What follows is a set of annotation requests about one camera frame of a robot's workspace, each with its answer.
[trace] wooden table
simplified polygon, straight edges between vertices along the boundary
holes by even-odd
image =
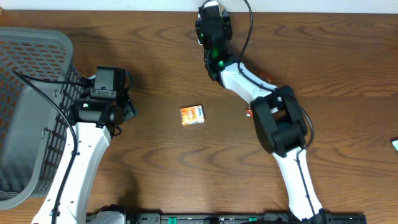
[[[259,144],[247,104],[208,77],[192,12],[4,11],[0,26],[64,32],[85,76],[97,65],[130,70],[139,116],[106,151],[88,211],[112,203],[165,213],[287,210],[275,159]],[[232,14],[231,48],[248,14]],[[289,84],[313,119],[308,151],[324,208],[398,223],[398,16],[255,13],[245,63]],[[205,124],[179,109],[203,105]],[[0,212],[28,223],[43,199]]]

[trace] black cable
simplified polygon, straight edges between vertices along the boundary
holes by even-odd
[[[43,97],[48,103],[51,104],[51,106],[53,106],[57,112],[61,115],[61,117],[67,122],[67,126],[70,129],[70,132],[72,134],[72,138],[73,138],[73,150],[72,150],[72,156],[70,158],[68,167],[65,171],[65,175],[63,176],[61,185],[60,185],[60,189],[58,191],[57,194],[57,198],[55,198],[55,203],[54,203],[54,208],[52,210],[52,219],[51,219],[51,224],[56,224],[57,222],[57,217],[58,217],[58,209],[59,209],[59,205],[60,205],[60,199],[61,199],[61,195],[63,192],[63,189],[65,187],[66,181],[68,179],[70,170],[72,168],[73,165],[73,161],[75,160],[75,157],[77,155],[77,149],[78,149],[78,144],[77,144],[77,136],[75,131],[72,128],[72,125],[70,124],[70,122],[67,119],[67,116],[65,115],[65,113],[62,112],[61,108],[59,108],[58,105],[56,105],[54,103],[54,101],[52,101],[45,93],[43,93],[40,89],[38,89],[35,85],[33,85],[33,83],[31,83],[30,81],[28,81],[24,75],[21,75],[20,73],[17,73],[16,71],[13,71],[14,74],[21,79],[26,85],[29,85],[33,90],[35,90],[41,97]]]
[[[39,78],[30,77],[28,75],[23,75],[23,76],[24,76],[24,78],[27,78],[27,79],[30,79],[30,80],[35,80],[35,81],[38,81],[38,82],[53,83],[53,84],[70,84],[70,85],[78,85],[78,86],[84,87],[83,84],[77,83],[77,82],[50,81],[50,80],[43,80],[43,79],[39,79]]]
[[[114,134],[113,137],[118,136],[122,133],[122,128],[120,128],[119,125],[117,125],[115,128],[119,131],[119,133]]]
[[[243,1],[246,3],[246,5],[248,6],[248,9],[249,9],[249,15],[250,15],[250,29],[249,29],[248,37],[246,38],[246,41],[245,41],[245,43],[244,43],[244,45],[243,45],[241,54],[240,54],[239,59],[238,59],[238,70],[239,70],[239,73],[240,73],[244,78],[248,79],[250,82],[252,82],[252,83],[254,83],[256,86],[258,86],[259,88],[261,88],[261,89],[263,89],[263,90],[267,90],[267,91],[269,91],[269,92],[271,92],[271,93],[275,93],[275,94],[279,95],[280,97],[282,97],[282,98],[284,98],[284,99],[290,100],[290,101],[293,103],[293,105],[294,105],[298,110],[300,110],[301,113],[305,116],[305,119],[306,119],[307,122],[308,122],[308,126],[310,127],[311,136],[310,136],[310,139],[308,140],[307,145],[303,146],[303,149],[300,150],[300,151],[297,153],[297,155],[296,155],[296,162],[297,162],[297,165],[298,165],[298,169],[300,170],[301,178],[302,178],[302,181],[303,181],[303,184],[304,184],[305,193],[307,194],[306,197],[308,198],[308,202],[309,202],[309,204],[310,204],[310,207],[311,207],[311,210],[312,210],[312,214],[313,214],[313,216],[315,216],[315,211],[314,211],[314,209],[313,209],[313,205],[312,205],[312,202],[311,202],[311,199],[310,199],[310,195],[309,195],[309,192],[308,192],[308,189],[307,189],[307,185],[306,185],[306,183],[305,183],[305,179],[304,179],[304,175],[303,175],[303,172],[302,172],[302,168],[301,168],[301,165],[300,165],[300,159],[299,159],[300,153],[303,152],[304,150],[307,150],[307,149],[310,147],[311,143],[313,142],[314,135],[315,135],[315,131],[314,131],[314,128],[313,128],[312,121],[311,121],[309,115],[307,114],[307,112],[297,103],[297,101],[296,101],[292,96],[283,94],[283,93],[281,93],[281,92],[279,92],[279,91],[277,91],[277,90],[272,90],[272,89],[270,89],[270,88],[264,87],[264,86],[258,84],[257,82],[255,82],[254,80],[252,80],[251,78],[249,78],[249,77],[243,72],[243,70],[242,70],[242,68],[241,68],[241,61],[242,61],[242,58],[243,58],[244,51],[246,50],[246,47],[248,46],[248,43],[249,43],[249,40],[250,40],[250,36],[251,36],[252,30],[253,30],[253,12],[252,12],[252,10],[251,10],[250,4],[248,3],[248,0],[243,0]]]

